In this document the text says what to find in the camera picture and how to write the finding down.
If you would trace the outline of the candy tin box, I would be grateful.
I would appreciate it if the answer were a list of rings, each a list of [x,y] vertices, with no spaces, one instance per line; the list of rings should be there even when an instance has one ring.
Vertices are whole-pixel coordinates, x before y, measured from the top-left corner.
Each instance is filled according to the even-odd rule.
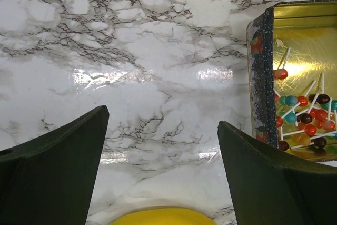
[[[290,136],[299,127],[276,119],[288,110],[287,96],[326,94],[336,102],[336,0],[281,2],[267,8],[246,29],[253,136],[271,146],[283,138],[289,153],[315,161],[336,159],[336,134],[327,145],[299,148]]]

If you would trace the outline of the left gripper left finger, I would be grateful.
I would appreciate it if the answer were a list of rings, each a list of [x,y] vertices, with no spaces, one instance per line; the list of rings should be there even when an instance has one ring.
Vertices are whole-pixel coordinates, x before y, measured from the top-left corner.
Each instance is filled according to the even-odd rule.
[[[1,224],[85,224],[109,111],[1,151]]]

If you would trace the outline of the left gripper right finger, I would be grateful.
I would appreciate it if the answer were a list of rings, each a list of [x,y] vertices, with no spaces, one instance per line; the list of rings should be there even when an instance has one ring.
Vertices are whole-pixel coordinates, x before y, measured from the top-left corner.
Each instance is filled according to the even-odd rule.
[[[297,158],[221,121],[218,140],[238,224],[336,224],[336,168]]]

